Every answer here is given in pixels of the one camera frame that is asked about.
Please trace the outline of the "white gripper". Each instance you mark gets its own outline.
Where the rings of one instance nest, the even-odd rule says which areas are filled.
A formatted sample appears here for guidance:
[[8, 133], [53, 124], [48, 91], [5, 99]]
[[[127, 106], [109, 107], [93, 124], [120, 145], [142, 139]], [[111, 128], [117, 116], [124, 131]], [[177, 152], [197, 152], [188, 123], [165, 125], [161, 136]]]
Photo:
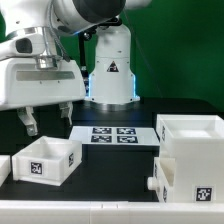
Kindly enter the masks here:
[[39, 70], [33, 58], [0, 62], [0, 111], [19, 108], [18, 117], [29, 136], [38, 134], [32, 107], [60, 103], [61, 117], [72, 125], [73, 103], [69, 101], [84, 97], [83, 78], [74, 60], [59, 61], [56, 69], [47, 70]]

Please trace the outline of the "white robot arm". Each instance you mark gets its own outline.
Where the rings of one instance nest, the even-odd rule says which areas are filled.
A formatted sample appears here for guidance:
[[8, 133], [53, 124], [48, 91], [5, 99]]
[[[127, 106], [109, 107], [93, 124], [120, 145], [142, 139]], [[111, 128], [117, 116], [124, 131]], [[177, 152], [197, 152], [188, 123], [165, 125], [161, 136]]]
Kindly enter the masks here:
[[130, 69], [131, 33], [120, 14], [152, 0], [0, 0], [0, 111], [15, 109], [30, 136], [33, 108], [73, 103], [106, 111], [139, 101]]

